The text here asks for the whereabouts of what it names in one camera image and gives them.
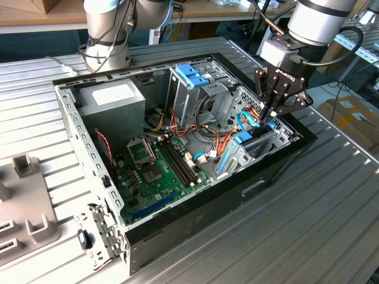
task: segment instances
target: wooden workbench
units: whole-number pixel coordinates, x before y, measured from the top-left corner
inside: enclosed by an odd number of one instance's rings
[[[223,7],[210,2],[183,3],[182,22],[232,21],[252,19],[254,8],[245,8],[239,4]],[[268,15],[282,11],[282,7],[268,10]],[[174,22],[180,15],[173,13]],[[79,0],[60,0],[47,15],[17,9],[0,7],[0,33],[21,33],[29,31],[75,30],[86,28],[83,2]]]

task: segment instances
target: connector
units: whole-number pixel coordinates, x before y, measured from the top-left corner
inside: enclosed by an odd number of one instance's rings
[[[128,33],[128,34],[131,34],[133,32],[133,28],[134,28],[134,20],[133,20],[133,17],[132,16],[129,16],[128,17],[128,20],[126,22],[126,28],[125,28],[125,31]]]
[[[61,64],[61,66],[63,67],[63,70],[65,72],[70,73],[72,76],[77,76],[78,75],[77,71],[73,70],[72,67],[67,66],[67,65],[63,65],[63,64]]]
[[[192,160],[192,155],[191,155],[190,152],[186,152],[186,153],[184,154],[184,157],[185,157],[185,159],[186,159],[187,161]]]
[[[187,160],[186,163],[187,163],[187,165],[188,165],[191,169],[193,169],[193,168],[196,166],[196,164],[195,164],[192,160]]]
[[[198,162],[199,164],[204,164],[204,163],[207,163],[208,160],[207,160],[207,158],[205,157],[205,155],[201,155],[199,158],[197,158],[197,162]]]

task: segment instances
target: ram slot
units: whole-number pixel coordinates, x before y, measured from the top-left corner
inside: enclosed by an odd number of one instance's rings
[[[185,186],[189,186],[191,182],[196,182],[195,175],[184,163],[169,141],[160,142],[158,144],[158,148],[165,156],[172,170],[176,173]]]

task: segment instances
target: white connector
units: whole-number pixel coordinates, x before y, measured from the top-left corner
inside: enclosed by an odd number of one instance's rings
[[[192,155],[191,155],[190,152],[186,152],[185,155],[184,155],[184,157],[185,157],[185,159],[186,159],[187,161],[192,160]]]
[[[65,72],[70,73],[72,76],[77,76],[78,75],[77,71],[73,70],[72,67],[64,65],[64,64],[61,64],[61,66],[63,67],[63,70]]]
[[[198,162],[199,164],[204,164],[204,163],[207,163],[208,160],[207,160],[207,158],[205,157],[205,155],[201,155],[199,158],[197,158],[197,162]]]

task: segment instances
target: cardboard box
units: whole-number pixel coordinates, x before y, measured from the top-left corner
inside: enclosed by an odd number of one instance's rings
[[[330,99],[318,110],[330,120],[334,104],[335,99]],[[379,153],[379,115],[358,98],[339,98],[332,122],[371,154]]]
[[[58,0],[0,0],[0,6],[47,14]]]

